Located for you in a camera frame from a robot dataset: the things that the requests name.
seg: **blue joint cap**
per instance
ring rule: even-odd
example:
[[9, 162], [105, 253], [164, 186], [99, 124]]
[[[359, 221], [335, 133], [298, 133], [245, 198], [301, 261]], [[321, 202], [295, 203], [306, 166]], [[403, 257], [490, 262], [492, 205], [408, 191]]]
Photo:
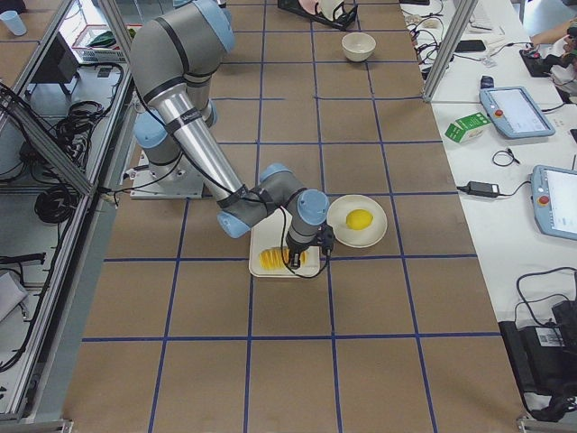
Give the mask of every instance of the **blue joint cap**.
[[297, 211], [300, 217], [311, 226], [320, 226], [326, 220], [328, 197], [317, 189], [307, 189], [298, 197]]
[[292, 171], [285, 167], [284, 164], [275, 162], [274, 164], [271, 164], [269, 167], [264, 169], [264, 171], [261, 173], [261, 176], [259, 177], [259, 182], [263, 182], [273, 174], [280, 173], [281, 171], [288, 171], [289, 173], [292, 173]]
[[234, 239], [241, 237], [246, 232], [251, 230], [251, 228], [248, 227], [241, 219], [237, 218], [233, 214], [229, 214], [228, 212], [219, 212], [216, 216], [216, 219], [226, 234]]
[[226, 52], [231, 52], [234, 48], [233, 28], [220, 6], [214, 0], [193, 0], [192, 4], [205, 17]]
[[161, 144], [167, 137], [164, 126], [151, 116], [149, 112], [138, 115], [134, 122], [134, 136], [143, 149], [152, 149]]

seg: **yellow fruit slice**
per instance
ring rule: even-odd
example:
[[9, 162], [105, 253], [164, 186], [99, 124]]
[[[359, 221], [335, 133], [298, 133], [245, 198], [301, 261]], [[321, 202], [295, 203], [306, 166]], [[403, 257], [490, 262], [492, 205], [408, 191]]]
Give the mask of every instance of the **yellow fruit slice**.
[[[264, 250], [259, 254], [259, 262], [261, 263], [262, 269], [265, 271], [277, 271], [285, 268], [283, 263], [289, 262], [289, 249], [284, 246], [282, 248], [282, 255], [280, 254], [280, 247], [269, 248]], [[300, 255], [300, 265], [303, 266], [307, 263], [307, 252], [304, 251]]]

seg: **lemon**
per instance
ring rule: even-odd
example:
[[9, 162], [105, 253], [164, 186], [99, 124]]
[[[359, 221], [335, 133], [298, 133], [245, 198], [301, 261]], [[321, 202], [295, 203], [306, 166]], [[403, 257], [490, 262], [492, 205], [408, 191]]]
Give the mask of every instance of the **lemon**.
[[352, 230], [363, 230], [372, 223], [372, 213], [365, 209], [355, 209], [346, 216], [346, 226]]

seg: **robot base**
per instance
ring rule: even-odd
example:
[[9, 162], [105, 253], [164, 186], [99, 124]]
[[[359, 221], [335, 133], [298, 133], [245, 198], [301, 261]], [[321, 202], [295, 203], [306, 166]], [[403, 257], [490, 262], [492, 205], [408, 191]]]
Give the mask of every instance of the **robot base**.
[[[139, 164], [148, 164], [148, 158], [146, 158], [144, 152], [141, 154]], [[142, 189], [132, 190], [130, 195], [132, 198], [148, 200], [202, 198], [204, 182], [198, 171], [196, 171], [192, 165], [188, 164], [188, 168], [185, 170], [185, 173], [178, 178], [178, 181], [171, 179], [171, 176], [172, 175], [168, 176], [165, 180], [144, 187], [144, 185], [155, 181], [156, 178], [152, 177], [149, 170], [136, 171], [131, 176], [133, 188]]]

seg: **black cable bundle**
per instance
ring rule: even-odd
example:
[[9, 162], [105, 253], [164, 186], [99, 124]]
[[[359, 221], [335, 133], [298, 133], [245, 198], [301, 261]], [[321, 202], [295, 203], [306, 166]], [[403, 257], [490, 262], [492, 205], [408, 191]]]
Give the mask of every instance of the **black cable bundle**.
[[77, 204], [77, 196], [65, 184], [58, 184], [36, 198], [34, 213], [44, 223], [59, 224], [74, 215]]

